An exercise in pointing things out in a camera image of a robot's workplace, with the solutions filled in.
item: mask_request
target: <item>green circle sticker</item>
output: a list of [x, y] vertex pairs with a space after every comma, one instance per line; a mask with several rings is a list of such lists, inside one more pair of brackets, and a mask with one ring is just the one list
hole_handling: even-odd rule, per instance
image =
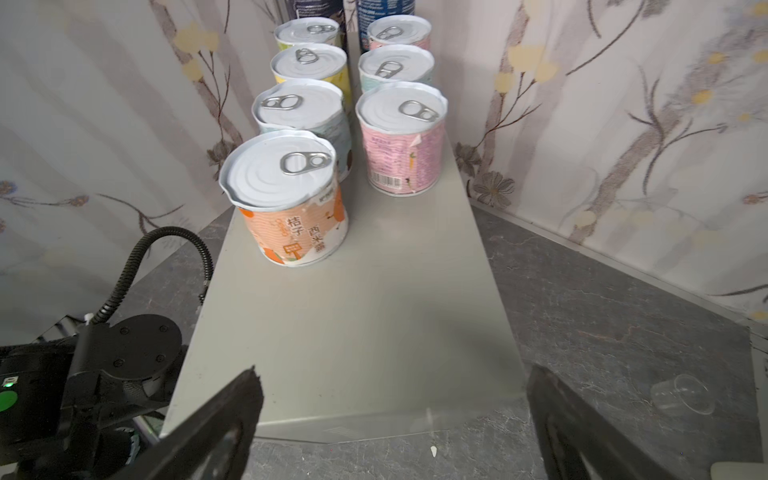
[[13, 390], [0, 392], [0, 412], [10, 409], [18, 400], [18, 394]]

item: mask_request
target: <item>floral wallpaper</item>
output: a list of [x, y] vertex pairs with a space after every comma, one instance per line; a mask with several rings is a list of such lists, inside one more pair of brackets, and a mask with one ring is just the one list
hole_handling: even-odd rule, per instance
[[416, 14], [468, 197], [768, 321], [768, 2]]
[[281, 21], [273, 0], [3, 2], [0, 345], [97, 309], [149, 230], [226, 210], [219, 170], [258, 132]]

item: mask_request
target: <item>pull tab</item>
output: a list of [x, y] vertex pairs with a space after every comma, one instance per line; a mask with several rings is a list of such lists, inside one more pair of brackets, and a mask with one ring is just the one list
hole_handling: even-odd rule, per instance
[[391, 78], [401, 70], [402, 63], [399, 61], [387, 60], [379, 66], [379, 70], [376, 70], [376, 76], [381, 78]]
[[[415, 112], [415, 113], [411, 113], [410, 114], [410, 113], [408, 113], [406, 111], [406, 108], [409, 105], [415, 105], [416, 107], [419, 108], [419, 110], [417, 112]], [[416, 101], [416, 100], [406, 100], [406, 101], [402, 102], [397, 110], [401, 114], [405, 115], [406, 117], [415, 118], [415, 119], [421, 120], [421, 121], [430, 121], [430, 122], [431, 121], [435, 121], [440, 116], [439, 113], [437, 113], [436, 111], [432, 110], [430, 107], [427, 107], [422, 102]]]
[[[304, 168], [295, 171], [288, 170], [288, 161], [292, 159], [298, 161], [303, 159]], [[328, 165], [331, 165], [331, 157], [321, 151], [295, 151], [280, 159], [280, 169], [286, 175], [301, 175]]]
[[319, 57], [317, 54], [308, 48], [299, 48], [296, 50], [296, 60], [298, 60], [301, 64], [314, 63], [318, 59]]
[[333, 25], [310, 25], [306, 28], [309, 33], [330, 33], [336, 31]]
[[389, 40], [392, 37], [396, 37], [398, 35], [402, 35], [402, 28], [391, 26], [384, 28], [377, 36], [379, 40]]
[[[296, 103], [292, 105], [286, 105], [286, 103], [290, 100], [296, 100]], [[283, 95], [281, 97], [264, 98], [264, 100], [261, 102], [261, 106], [264, 108], [269, 108], [270, 110], [293, 110], [294, 108], [298, 108], [303, 101], [304, 97], [299, 95]]]

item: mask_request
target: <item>barcode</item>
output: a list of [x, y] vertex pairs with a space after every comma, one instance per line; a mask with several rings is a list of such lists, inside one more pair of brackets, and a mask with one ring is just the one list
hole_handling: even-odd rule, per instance
[[377, 174], [376, 172], [371, 172], [371, 180], [373, 180], [374, 184], [379, 184], [390, 188], [400, 188], [402, 185], [402, 179], [387, 177], [386, 175]]

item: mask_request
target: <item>tin can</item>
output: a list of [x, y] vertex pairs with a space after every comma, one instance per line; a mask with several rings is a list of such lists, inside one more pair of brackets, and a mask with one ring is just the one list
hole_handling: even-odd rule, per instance
[[368, 26], [369, 48], [384, 45], [415, 45], [429, 50], [432, 24], [415, 15], [390, 15]]
[[274, 131], [236, 148], [219, 185], [266, 258], [310, 265], [339, 248], [348, 227], [335, 163], [333, 146], [312, 132]]
[[275, 28], [275, 40], [280, 50], [302, 43], [327, 43], [341, 46], [339, 24], [331, 18], [305, 17], [291, 20]]
[[344, 114], [343, 94], [327, 81], [286, 80], [263, 92], [251, 108], [261, 133], [309, 130], [325, 138], [336, 151], [339, 181], [352, 167], [352, 137]]
[[358, 69], [364, 92], [395, 81], [431, 84], [435, 57], [414, 45], [387, 45], [362, 54]]
[[440, 90], [410, 81], [382, 84], [357, 102], [371, 185], [410, 197], [437, 183], [448, 100]]
[[360, 50], [368, 51], [368, 26], [388, 15], [413, 15], [415, 0], [357, 0], [357, 28], [360, 32]]
[[352, 87], [346, 53], [339, 47], [324, 43], [297, 45], [272, 58], [272, 73], [277, 83], [294, 78], [312, 78], [328, 81], [344, 93], [344, 110], [352, 112]]
[[290, 19], [304, 17], [326, 17], [339, 23], [339, 42], [344, 51], [346, 46], [346, 16], [344, 0], [276, 0], [278, 10], [286, 10]]

